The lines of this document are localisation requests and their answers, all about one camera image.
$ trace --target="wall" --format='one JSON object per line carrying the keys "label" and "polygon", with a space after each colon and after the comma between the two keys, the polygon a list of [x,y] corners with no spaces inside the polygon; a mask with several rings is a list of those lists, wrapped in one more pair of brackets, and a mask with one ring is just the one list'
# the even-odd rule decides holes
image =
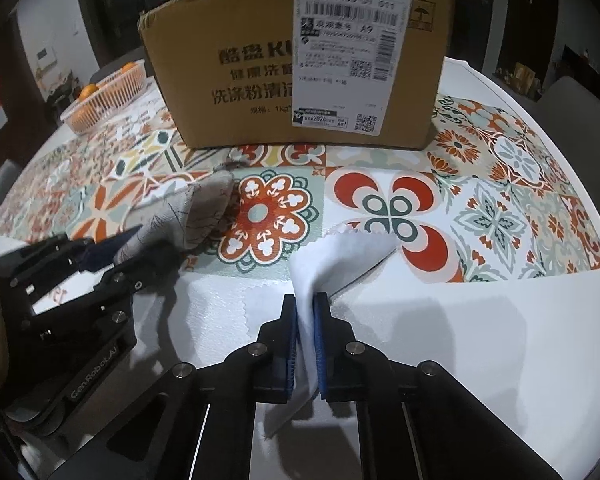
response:
{"label": "wall", "polygon": [[487,77],[491,77],[498,66],[502,37],[504,35],[504,24],[507,21],[508,2],[509,0],[493,0],[491,28],[489,30],[487,50],[484,54],[484,63],[481,71]]}
{"label": "wall", "polygon": [[85,84],[99,69],[84,28],[78,0],[20,0],[16,6],[18,26],[27,60],[34,76],[37,53],[51,47],[57,63],[37,80],[40,93],[50,90],[70,71]]}
{"label": "wall", "polygon": [[600,72],[600,14],[589,0],[558,0],[554,48],[544,88],[555,81],[553,62],[562,58],[565,45],[577,54],[587,49],[590,64]]}

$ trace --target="umbrella icon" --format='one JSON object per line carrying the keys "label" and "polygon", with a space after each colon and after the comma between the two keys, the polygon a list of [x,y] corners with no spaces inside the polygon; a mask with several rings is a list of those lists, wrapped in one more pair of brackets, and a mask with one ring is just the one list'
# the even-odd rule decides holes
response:
{"label": "umbrella icon", "polygon": [[424,7],[416,7],[413,12],[419,12],[420,13],[420,17],[418,18],[418,21],[421,22],[422,21],[422,15],[423,14],[428,14],[429,11],[427,9],[425,9]]}

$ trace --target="barcode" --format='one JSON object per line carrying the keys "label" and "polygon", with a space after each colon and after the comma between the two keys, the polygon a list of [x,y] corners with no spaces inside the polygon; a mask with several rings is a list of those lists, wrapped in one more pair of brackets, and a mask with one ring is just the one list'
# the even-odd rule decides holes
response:
{"label": "barcode", "polygon": [[374,62],[374,79],[386,81],[391,70],[391,62],[394,58],[395,32],[383,30],[378,41],[376,60]]}
{"label": "barcode", "polygon": [[349,75],[351,77],[371,77],[372,63],[362,59],[352,59]]}
{"label": "barcode", "polygon": [[356,127],[353,128],[358,132],[372,132],[376,127],[378,118],[375,115],[358,114],[356,117]]}
{"label": "barcode", "polygon": [[386,10],[369,9],[356,5],[326,4],[324,2],[305,2],[304,13],[313,16],[333,16],[351,22],[379,23],[395,27],[398,14]]}

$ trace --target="floral tile pattern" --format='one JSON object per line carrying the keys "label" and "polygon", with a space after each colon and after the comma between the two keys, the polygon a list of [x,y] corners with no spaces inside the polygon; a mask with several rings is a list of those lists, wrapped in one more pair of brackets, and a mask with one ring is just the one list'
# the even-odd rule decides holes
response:
{"label": "floral tile pattern", "polygon": [[324,228],[393,232],[423,282],[517,280],[600,268],[600,240],[563,168],[510,112],[439,95],[421,151],[244,145],[190,150],[155,82],[97,131],[34,161],[0,207],[0,234],[102,240],[228,157],[231,205],[190,272],[283,277]]}
{"label": "floral tile pattern", "polygon": [[571,229],[571,215],[557,193],[542,198],[524,186],[514,190],[536,237],[539,256],[548,276],[589,270],[589,260],[577,234]]}
{"label": "floral tile pattern", "polygon": [[442,208],[435,183],[426,174],[391,172],[382,174],[390,177],[383,185],[377,174],[342,168],[327,177],[325,196],[351,211],[340,225],[394,233],[405,262],[424,282],[462,281],[456,245],[440,226],[446,217],[435,214]]}
{"label": "floral tile pattern", "polygon": [[514,185],[471,178],[459,188],[449,215],[464,279],[545,276],[536,238],[514,194]]}
{"label": "floral tile pattern", "polygon": [[232,148],[229,157],[262,168],[325,166],[326,148],[323,144],[245,144]]}
{"label": "floral tile pattern", "polygon": [[84,205],[70,237],[99,242],[122,231],[129,210],[142,198],[145,181],[143,177],[103,180]]}
{"label": "floral tile pattern", "polygon": [[326,165],[415,171],[429,171],[431,168],[424,152],[365,146],[327,146]]}
{"label": "floral tile pattern", "polygon": [[244,274],[286,260],[312,231],[312,239],[320,232],[312,188],[323,182],[305,170],[242,177],[206,254]]}

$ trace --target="screw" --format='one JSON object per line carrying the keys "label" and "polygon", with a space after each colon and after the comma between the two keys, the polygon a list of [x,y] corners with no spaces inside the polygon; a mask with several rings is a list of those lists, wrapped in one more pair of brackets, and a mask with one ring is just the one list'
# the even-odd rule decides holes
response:
{"label": "screw", "polygon": [[193,366],[189,363],[178,363],[171,369],[171,373],[179,379],[188,376],[192,371]]}
{"label": "screw", "polygon": [[422,373],[433,377],[438,373],[438,363],[435,361],[424,361],[420,364]]}
{"label": "screw", "polygon": [[267,352],[267,345],[264,343],[251,343],[247,346],[247,352],[253,356],[262,355]]}
{"label": "screw", "polygon": [[117,310],[113,313],[113,316],[111,316],[111,319],[116,324],[122,323],[124,320],[126,320],[126,314],[124,312],[122,312],[121,310]]}
{"label": "screw", "polygon": [[350,343],[347,343],[344,349],[351,355],[360,355],[366,350],[366,346],[360,341],[351,341]]}

